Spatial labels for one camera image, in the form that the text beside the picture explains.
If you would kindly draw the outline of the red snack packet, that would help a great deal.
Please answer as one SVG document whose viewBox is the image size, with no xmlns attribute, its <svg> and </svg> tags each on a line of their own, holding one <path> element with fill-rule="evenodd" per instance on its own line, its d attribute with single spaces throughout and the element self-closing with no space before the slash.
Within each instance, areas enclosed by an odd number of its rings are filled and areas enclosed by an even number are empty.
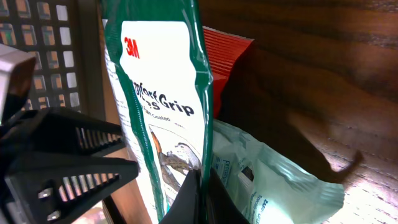
<svg viewBox="0 0 398 224">
<path fill-rule="evenodd" d="M 213 75 L 213 117 L 221 109 L 221 93 L 228 82 L 234 64 L 252 44 L 253 39 L 225 33 L 203 26 L 205 47 Z"/>
</svg>

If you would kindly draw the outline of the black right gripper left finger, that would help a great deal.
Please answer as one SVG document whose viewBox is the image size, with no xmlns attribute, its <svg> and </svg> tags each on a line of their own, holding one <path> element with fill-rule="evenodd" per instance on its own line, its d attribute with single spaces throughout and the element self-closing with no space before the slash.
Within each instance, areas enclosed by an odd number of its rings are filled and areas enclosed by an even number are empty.
<svg viewBox="0 0 398 224">
<path fill-rule="evenodd" d="M 170 210 L 159 224 L 200 223 L 200 172 L 190 170 Z"/>
</svg>

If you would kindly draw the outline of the green white 3M packet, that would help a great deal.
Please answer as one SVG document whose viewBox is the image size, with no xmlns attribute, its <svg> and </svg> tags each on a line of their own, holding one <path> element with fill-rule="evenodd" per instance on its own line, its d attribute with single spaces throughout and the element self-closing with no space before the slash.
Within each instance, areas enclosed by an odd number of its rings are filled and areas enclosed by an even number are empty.
<svg viewBox="0 0 398 224">
<path fill-rule="evenodd" d="M 194 0 L 105 0 L 105 61 L 137 184 L 152 223 L 171 209 L 189 171 L 207 187 L 213 75 Z"/>
</svg>

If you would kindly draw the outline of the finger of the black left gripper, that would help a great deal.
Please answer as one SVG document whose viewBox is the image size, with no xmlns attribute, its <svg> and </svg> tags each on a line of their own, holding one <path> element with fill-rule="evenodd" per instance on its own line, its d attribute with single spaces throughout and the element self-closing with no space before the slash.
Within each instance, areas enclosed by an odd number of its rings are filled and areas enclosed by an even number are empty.
<svg viewBox="0 0 398 224">
<path fill-rule="evenodd" d="M 20 111 L 1 126 L 1 155 L 26 151 L 103 157 L 125 147 L 119 125 L 68 108 Z"/>
<path fill-rule="evenodd" d="M 136 162 L 120 158 L 26 152 L 4 181 L 23 222 L 72 223 L 138 172 Z"/>
</svg>

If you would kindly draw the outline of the white teal wipes packet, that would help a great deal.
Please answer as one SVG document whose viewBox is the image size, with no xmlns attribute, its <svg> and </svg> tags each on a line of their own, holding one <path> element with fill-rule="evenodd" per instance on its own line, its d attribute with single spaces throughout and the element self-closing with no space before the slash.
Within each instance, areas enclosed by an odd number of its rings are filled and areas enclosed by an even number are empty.
<svg viewBox="0 0 398 224">
<path fill-rule="evenodd" d="M 341 184 L 324 182 L 249 133 L 213 122 L 212 167 L 249 223 L 323 223 L 343 207 Z"/>
</svg>

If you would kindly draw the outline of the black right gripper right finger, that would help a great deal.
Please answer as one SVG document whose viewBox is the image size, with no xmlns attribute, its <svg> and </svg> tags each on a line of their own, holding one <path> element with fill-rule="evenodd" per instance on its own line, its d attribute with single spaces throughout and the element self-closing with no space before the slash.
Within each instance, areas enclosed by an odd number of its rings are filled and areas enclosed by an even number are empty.
<svg viewBox="0 0 398 224">
<path fill-rule="evenodd" d="M 229 197 L 214 168 L 210 170 L 205 202 L 209 224 L 249 224 Z"/>
</svg>

